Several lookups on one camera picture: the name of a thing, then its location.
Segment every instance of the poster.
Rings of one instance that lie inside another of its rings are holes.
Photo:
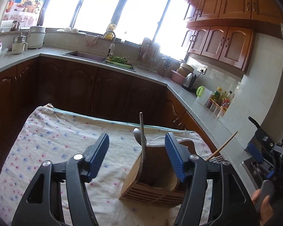
[[[3,20],[16,20],[21,27],[37,25],[45,0],[9,0]]]

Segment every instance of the wooden utensil holder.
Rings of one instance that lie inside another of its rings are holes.
[[[182,140],[179,143],[187,146],[192,154],[196,154],[193,141]],[[146,154],[146,165],[143,164],[141,154],[137,157],[124,181],[120,199],[168,208],[180,205],[186,186],[176,177],[165,146],[147,146]]]

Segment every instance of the electrical outlet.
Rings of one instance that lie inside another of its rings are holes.
[[[206,68],[201,67],[201,66],[198,66],[197,71],[200,72],[200,73],[202,73],[202,74],[205,74]]]

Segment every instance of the wooden chopstick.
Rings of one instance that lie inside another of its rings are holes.
[[[209,158],[206,159],[206,161],[209,161],[212,159],[220,150],[222,150],[232,139],[233,137],[237,134],[238,132],[236,131],[225,143],[222,145],[219,149],[217,149]]]

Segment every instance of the leafy vegetable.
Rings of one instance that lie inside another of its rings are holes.
[[[127,60],[127,57],[110,56],[109,58],[107,58],[107,60],[121,64],[130,64]]]

